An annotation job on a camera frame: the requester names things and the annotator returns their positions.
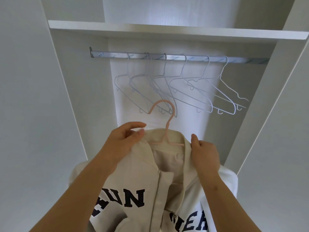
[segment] beige hoodie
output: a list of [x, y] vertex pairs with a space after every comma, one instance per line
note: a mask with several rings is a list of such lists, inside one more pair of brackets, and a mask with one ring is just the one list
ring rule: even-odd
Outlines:
[[[191, 144], [169, 130], [173, 143], [162, 144], [165, 129], [148, 130], [106, 180], [90, 218], [101, 231], [216, 231], [191, 159]], [[77, 165], [70, 184], [88, 164]], [[219, 175], [236, 196], [238, 179], [221, 166]]]

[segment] closet rod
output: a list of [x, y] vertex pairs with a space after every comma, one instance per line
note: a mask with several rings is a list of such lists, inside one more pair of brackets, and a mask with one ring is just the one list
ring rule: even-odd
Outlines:
[[[127, 59], [128, 54], [130, 59], [146, 59], [150, 55], [152, 60], [165, 60], [165, 54], [151, 53], [146, 55], [145, 53], [132, 53], [132, 52], [109, 52], [109, 51], [95, 51], [90, 49], [90, 56], [92, 58], [123, 58]], [[202, 55], [186, 55], [187, 61], [196, 61], [196, 62], [208, 62], [207, 56]], [[166, 54], [166, 60], [169, 61], [185, 61], [184, 55], [178, 54]], [[226, 63], [225, 56], [209, 56], [210, 62], [220, 62]], [[228, 57], [229, 63], [250, 63], [250, 64], [264, 64], [266, 65], [269, 61], [269, 58], [241, 58], [241, 57]]]

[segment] forearm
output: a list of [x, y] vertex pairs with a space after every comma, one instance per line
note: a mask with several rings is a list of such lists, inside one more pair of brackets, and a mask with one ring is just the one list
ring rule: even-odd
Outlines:
[[111, 167], [98, 154], [30, 232], [85, 232]]
[[218, 174], [199, 179], [218, 232], [261, 232]]

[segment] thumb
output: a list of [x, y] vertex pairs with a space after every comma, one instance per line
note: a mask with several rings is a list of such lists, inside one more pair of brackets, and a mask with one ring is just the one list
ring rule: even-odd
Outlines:
[[191, 135], [191, 147], [192, 147], [192, 149], [200, 147], [200, 143], [199, 143], [198, 138], [195, 134]]
[[131, 136], [128, 136], [125, 141], [126, 144], [128, 144], [129, 147], [133, 146], [134, 144], [138, 143], [142, 137], [145, 135], [145, 130], [144, 129], [140, 129], [137, 132], [133, 132], [133, 134]]

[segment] white shelf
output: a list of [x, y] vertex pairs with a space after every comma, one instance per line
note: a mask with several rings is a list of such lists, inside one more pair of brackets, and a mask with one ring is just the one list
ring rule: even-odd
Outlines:
[[142, 39], [275, 43], [281, 39], [305, 40], [309, 35], [309, 32], [304, 31], [113, 24], [58, 20], [48, 20], [48, 24], [51, 29], [77, 31], [104, 37]]

